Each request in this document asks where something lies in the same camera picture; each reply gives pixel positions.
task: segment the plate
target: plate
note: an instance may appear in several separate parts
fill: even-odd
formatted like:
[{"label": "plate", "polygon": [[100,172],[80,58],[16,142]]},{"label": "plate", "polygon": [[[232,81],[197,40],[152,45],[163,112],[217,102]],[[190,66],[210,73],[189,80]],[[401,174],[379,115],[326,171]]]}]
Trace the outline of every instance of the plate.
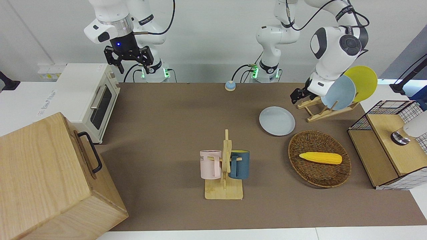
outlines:
[{"label": "plate", "polygon": [[348,69],[344,75],[349,77],[356,86],[355,102],[363,101],[374,94],[377,89],[378,78],[374,70],[367,66],[355,66]]},{"label": "plate", "polygon": [[338,101],[333,110],[341,110],[345,109],[353,102],[355,95],[356,87],[353,81],[349,77],[342,75],[335,80],[326,95],[321,97],[321,99],[322,103],[328,106],[328,108],[332,108],[334,103]]},{"label": "plate", "polygon": [[295,119],[292,114],[281,107],[267,107],[260,114],[261,127],[275,136],[289,134],[295,128]]}]

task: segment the mug handle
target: mug handle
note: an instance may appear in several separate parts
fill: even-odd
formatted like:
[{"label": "mug handle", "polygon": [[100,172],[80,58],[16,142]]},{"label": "mug handle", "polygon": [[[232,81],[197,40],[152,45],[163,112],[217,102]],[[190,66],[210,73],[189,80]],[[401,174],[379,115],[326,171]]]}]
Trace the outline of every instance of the mug handle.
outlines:
[{"label": "mug handle", "polygon": [[213,177],[218,178],[221,176],[221,171],[219,171],[220,170],[219,169],[219,156],[214,156],[213,158],[214,158]]},{"label": "mug handle", "polygon": [[237,177],[237,155],[231,155],[231,175]]}]

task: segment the wooden cabinet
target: wooden cabinet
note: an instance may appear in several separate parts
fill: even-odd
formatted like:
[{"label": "wooden cabinet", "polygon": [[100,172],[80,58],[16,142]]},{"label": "wooden cabinet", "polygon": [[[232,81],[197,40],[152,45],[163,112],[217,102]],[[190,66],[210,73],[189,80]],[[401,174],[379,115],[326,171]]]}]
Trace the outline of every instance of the wooden cabinet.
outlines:
[{"label": "wooden cabinet", "polygon": [[405,146],[395,144],[390,135],[405,123],[397,114],[366,115],[372,130],[348,133],[376,189],[410,189],[427,182],[427,155],[411,138]]},{"label": "wooden cabinet", "polygon": [[128,217],[102,158],[61,113],[0,137],[0,150],[0,240],[93,240]]}]

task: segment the wicker basket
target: wicker basket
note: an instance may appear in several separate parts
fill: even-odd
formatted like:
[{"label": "wicker basket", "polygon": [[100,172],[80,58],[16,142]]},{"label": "wicker basket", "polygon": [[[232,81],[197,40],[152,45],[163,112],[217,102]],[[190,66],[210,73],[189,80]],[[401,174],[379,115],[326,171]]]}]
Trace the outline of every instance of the wicker basket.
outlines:
[{"label": "wicker basket", "polygon": [[[331,152],[342,156],[338,165],[321,164],[299,157],[304,152]],[[333,137],[308,130],[295,134],[289,142],[289,161],[295,171],[307,182],[319,187],[337,187],[350,177],[351,162],[348,153]]]}]

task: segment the yellow corn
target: yellow corn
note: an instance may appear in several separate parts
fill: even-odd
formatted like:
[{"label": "yellow corn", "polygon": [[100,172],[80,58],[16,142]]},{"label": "yellow corn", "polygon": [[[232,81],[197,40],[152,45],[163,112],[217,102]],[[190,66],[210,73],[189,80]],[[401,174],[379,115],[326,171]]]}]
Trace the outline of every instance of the yellow corn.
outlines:
[{"label": "yellow corn", "polygon": [[341,164],[342,157],[340,154],[336,153],[328,153],[328,152],[305,152],[299,155],[301,158],[305,160],[309,160],[316,163],[324,163],[324,164]]}]

